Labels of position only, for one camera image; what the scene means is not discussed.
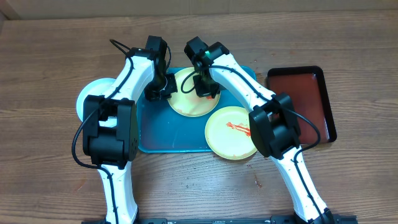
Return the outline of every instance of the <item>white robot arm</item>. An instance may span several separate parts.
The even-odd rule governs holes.
[[[83,151],[91,156],[93,164],[111,174],[114,190],[108,174],[98,169],[104,185],[106,218],[82,223],[132,224],[136,220],[138,207],[133,197],[131,176],[132,160],[138,145],[135,102],[143,91],[149,101],[167,99],[177,91],[174,75],[165,74],[166,48],[167,44],[161,37],[149,36],[144,49],[131,49],[127,53],[126,64],[116,80],[93,81],[78,97],[76,110],[83,121],[100,107],[104,99],[113,95],[112,100],[102,106],[103,114],[98,110],[94,116],[88,117],[89,125],[83,128]]]
[[[268,100],[272,100],[272,95],[275,95],[274,92],[268,90],[267,88],[264,88],[263,86],[258,84],[258,82],[256,82],[253,78],[251,78],[250,75],[248,75],[238,65],[232,54],[224,54],[217,59],[214,59],[213,65],[221,65],[238,71],[244,76],[247,81],[250,82],[252,86],[257,89],[259,93],[261,93]],[[249,85],[243,82],[239,76],[231,73],[228,70],[222,68],[210,68],[210,75],[215,82],[223,85],[227,90],[229,90],[249,113],[253,111],[254,106],[262,106],[268,103],[267,101],[259,98],[257,94],[254,93],[253,90],[249,87]],[[295,153],[300,149],[301,147],[292,147],[290,150],[284,153],[283,159],[276,159],[272,156],[271,159],[275,162],[275,165],[279,169],[279,172],[282,175],[283,180],[285,181],[290,195],[292,196],[294,210],[296,214],[302,220],[315,220],[319,217],[319,214],[315,209],[314,204],[309,199],[293,162]],[[326,203],[320,198],[317,190],[315,189],[308,170],[305,167],[302,153],[298,155],[297,160],[301,174],[303,175],[304,181],[308,189],[310,190],[311,195],[314,197],[319,209],[321,211],[324,211],[324,209],[326,209]]]
[[[195,66],[195,70],[201,70],[200,75],[193,77],[198,96],[210,95],[214,97],[214,95],[220,91],[220,89],[217,88],[217,84],[219,84],[229,90],[233,96],[239,100],[249,112],[249,118],[251,116],[259,116],[258,111],[261,111],[262,108],[266,108],[267,106],[272,106],[272,104],[275,103],[273,101],[275,93],[264,88],[251,78],[235,61],[229,50],[221,43],[217,42],[212,46],[207,46],[196,37],[187,42],[184,51]],[[272,110],[263,113],[269,116],[272,114],[271,111]],[[284,144],[283,141],[289,140],[285,136],[283,136],[285,139],[281,140],[282,143],[277,142],[277,140],[272,143],[267,142],[272,139],[266,139],[267,136],[277,135],[278,131],[276,131],[276,129],[278,129],[278,127],[276,127],[274,131],[272,128],[265,132],[264,130],[260,130],[263,131],[263,133],[260,133],[260,136],[257,135],[257,138],[254,139],[253,136],[255,136],[259,130],[255,128],[256,125],[252,125],[252,121],[253,120],[251,120],[250,128],[253,143],[264,156],[270,156],[279,169],[292,197],[296,216],[304,223],[310,223],[312,220],[325,222],[325,219],[328,219],[325,213],[330,213],[330,211],[315,189],[308,170],[305,167],[302,153],[297,154],[296,158],[299,171],[295,166],[294,157],[296,153],[301,150],[298,139],[295,140],[295,144]],[[266,150],[263,147],[264,144],[269,144],[269,147],[272,147],[273,144],[280,145],[280,152],[272,152],[272,149]]]

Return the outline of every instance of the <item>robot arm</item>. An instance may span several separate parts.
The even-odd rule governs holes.
[[[275,96],[274,92],[258,84],[239,66],[229,50],[219,42],[208,47],[196,37],[187,43],[184,51],[197,70],[200,70],[200,67],[210,66],[208,70],[204,70],[200,75],[193,77],[197,95],[214,96],[220,92],[220,88],[216,86],[218,83],[228,89],[239,100],[249,112],[253,143],[264,156],[271,156],[272,161],[279,169],[292,197],[296,216],[303,220],[304,223],[311,223],[314,220],[320,222],[320,215],[308,197],[293,162],[294,155],[301,149],[298,140],[300,128],[297,118],[291,114],[284,113],[282,110],[278,111],[273,106],[276,103],[293,110],[290,98],[287,95]],[[242,77],[228,70],[212,68],[211,66],[224,66],[236,70],[267,100],[258,97],[257,93],[243,81]],[[269,121],[268,116],[278,112],[280,115],[279,121]],[[321,213],[324,213],[324,219],[329,220],[325,213],[330,213],[330,211],[315,189],[305,167],[302,153],[297,156],[297,161],[310,194]]]
[[[104,185],[107,214],[105,220],[87,223],[132,224],[136,220],[138,208],[132,194],[131,177],[132,160],[139,144],[135,102],[143,91],[149,101],[170,98],[171,93],[177,91],[174,75],[165,74],[166,48],[161,37],[149,36],[145,49],[133,48],[127,53],[126,65],[113,84],[90,83],[86,87],[88,90],[85,88],[81,92],[80,101],[78,98],[78,114],[88,119],[83,128],[83,151],[93,164],[112,175],[114,187],[112,192],[107,173],[98,170]],[[130,61],[133,61],[131,74]],[[88,115],[99,108],[123,80],[124,85],[112,99],[89,118]]]

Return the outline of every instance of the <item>wooden table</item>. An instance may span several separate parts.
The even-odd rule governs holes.
[[[143,47],[148,35],[168,42],[172,67],[190,66],[183,48],[196,35],[225,44],[261,83],[270,68],[320,66],[338,139],[305,153],[317,190],[333,213],[396,223],[398,11],[6,21],[0,36],[1,223],[104,216],[100,176],[71,157],[80,123],[75,100],[89,82],[121,71],[124,56],[108,39]],[[133,164],[142,217],[293,213],[278,170],[259,153],[237,162],[213,153],[139,153]]]

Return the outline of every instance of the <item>black base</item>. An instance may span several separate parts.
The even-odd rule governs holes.
[[[334,223],[336,223],[334,221],[334,216],[331,213],[329,208],[325,208],[325,211],[323,211],[322,216],[319,216],[315,220],[311,219],[306,222],[306,221],[302,220],[296,213],[294,213],[294,217],[296,219],[297,224],[334,224]]]
[[[336,224],[358,224],[356,216],[333,215]],[[294,215],[273,215],[270,218],[214,218],[192,220],[167,220],[165,218],[143,218],[136,224],[298,224]]]

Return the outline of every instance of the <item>black wire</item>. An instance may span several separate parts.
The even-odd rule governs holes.
[[[109,41],[110,41],[115,47],[117,47],[121,52],[123,52],[123,53],[127,56],[127,52],[124,51],[122,48],[120,48],[120,46],[122,46],[122,47],[124,47],[124,48],[130,50],[129,47],[125,46],[124,44],[122,44],[122,43],[120,43],[120,42],[118,42],[118,41],[116,41],[116,40],[112,40],[112,39],[111,39],[111,40],[109,40]],[[111,174],[108,170],[106,170],[105,168],[103,168],[103,167],[101,167],[101,166],[99,166],[99,165],[97,165],[97,166],[88,165],[88,164],[85,164],[85,163],[83,163],[82,161],[80,161],[80,160],[77,158],[77,155],[76,155],[76,142],[77,142],[77,139],[78,139],[78,137],[79,137],[81,131],[83,130],[83,128],[84,128],[84,126],[86,125],[86,123],[88,122],[88,120],[89,120],[95,113],[98,113],[98,110],[99,110],[106,102],[108,102],[112,97],[114,97],[114,96],[119,92],[119,90],[122,88],[122,86],[127,82],[127,79],[129,79],[129,77],[130,77],[130,75],[131,75],[132,70],[134,69],[134,67],[133,67],[133,63],[132,63],[131,57],[128,57],[128,56],[127,56],[127,58],[129,59],[130,65],[131,65],[131,66],[130,66],[129,72],[127,73],[126,77],[125,77],[125,78],[123,79],[123,81],[119,84],[119,86],[116,87],[115,90],[114,90],[108,97],[106,97],[104,101],[102,101],[102,102],[99,104],[98,108],[95,109],[93,112],[91,112],[91,113],[87,116],[87,118],[80,124],[79,128],[78,128],[77,131],[76,131],[75,137],[73,138],[73,141],[72,141],[72,156],[73,156],[73,158],[74,158],[74,160],[75,160],[75,162],[76,162],[77,164],[81,165],[82,167],[86,167],[86,168],[90,168],[90,169],[102,170],[102,171],[105,172],[106,175],[108,176],[109,183],[110,183],[110,186],[111,186],[111,198],[112,198],[113,212],[114,212],[116,224],[119,224],[119,218],[118,218],[118,208],[116,207],[116,199],[115,199],[115,196],[114,196],[114,187],[113,187],[113,181],[112,181],[112,174]]]
[[[169,69],[170,63],[172,62],[172,51],[169,46],[167,46],[167,50],[169,50],[169,62],[167,62],[166,70]]]
[[[109,41],[110,41],[115,47],[117,47],[121,52],[123,52],[125,55],[127,54],[127,52],[125,52],[122,48],[120,48],[119,45],[122,46],[122,47],[124,47],[125,49],[131,50],[128,46],[126,46],[126,45],[120,43],[120,42],[117,41],[117,40],[110,39]]]
[[[252,91],[253,91],[258,97],[260,97],[262,100],[264,100],[264,101],[266,101],[266,102],[274,103],[273,101],[268,100],[267,98],[265,98],[260,92],[258,92],[257,89],[256,89],[254,86],[252,86],[251,83],[250,83],[241,73],[239,73],[238,71],[236,71],[236,70],[233,69],[233,68],[229,68],[229,67],[225,67],[225,66],[221,66],[221,65],[210,65],[210,66],[202,67],[202,68],[199,68],[198,70],[195,70],[195,71],[193,71],[192,73],[190,73],[187,77],[185,77],[185,79],[184,79],[183,82],[181,83],[181,92],[182,92],[182,93],[190,93],[191,91],[193,91],[193,90],[195,89],[195,86],[194,86],[191,90],[189,90],[189,91],[184,91],[184,90],[183,90],[183,86],[184,86],[185,82],[186,82],[193,74],[195,74],[195,73],[197,73],[197,72],[200,72],[200,71],[203,71],[203,70],[206,70],[206,69],[208,69],[208,68],[220,68],[220,69],[228,70],[228,71],[230,71],[230,72],[233,72],[233,73],[237,74],[237,75],[238,75],[238,76],[239,76],[239,77],[252,89]],[[315,202],[314,198],[312,197],[312,195],[311,195],[311,193],[310,193],[310,190],[308,189],[307,185],[305,184],[303,175],[302,175],[302,173],[300,172],[300,169],[299,169],[299,162],[297,161],[297,156],[298,156],[300,153],[302,153],[303,151],[306,151],[306,150],[308,150],[308,149],[311,149],[311,148],[313,148],[313,147],[315,147],[315,146],[317,146],[317,145],[319,144],[319,142],[320,142],[320,140],[321,140],[321,134],[320,134],[318,128],[317,128],[310,120],[308,120],[306,117],[302,116],[301,114],[296,113],[295,111],[292,111],[292,110],[290,110],[290,109],[284,108],[284,107],[281,106],[281,105],[278,105],[278,104],[275,104],[275,105],[278,106],[280,109],[282,109],[282,110],[284,110],[284,111],[288,111],[289,113],[292,113],[292,114],[294,114],[295,116],[297,116],[298,118],[302,119],[303,121],[305,121],[306,123],[308,123],[308,124],[314,129],[314,131],[317,133],[317,140],[316,140],[313,144],[311,144],[311,145],[309,145],[309,146],[307,146],[307,147],[305,147],[305,148],[303,148],[303,149],[297,151],[297,152],[295,153],[295,155],[294,155],[294,158],[293,158],[292,162],[294,163],[294,166],[295,166],[295,168],[296,168],[296,170],[297,170],[298,176],[300,177],[300,180],[301,180],[301,182],[303,183],[303,186],[304,186],[304,188],[305,188],[305,191],[307,191],[308,197],[311,199],[311,201],[312,201],[312,203],[314,204],[314,206],[315,206],[317,212],[319,213],[319,216],[321,217],[322,223],[325,223],[325,220],[324,220],[324,218],[323,218],[322,212],[320,211],[320,209],[319,209],[317,203]]]

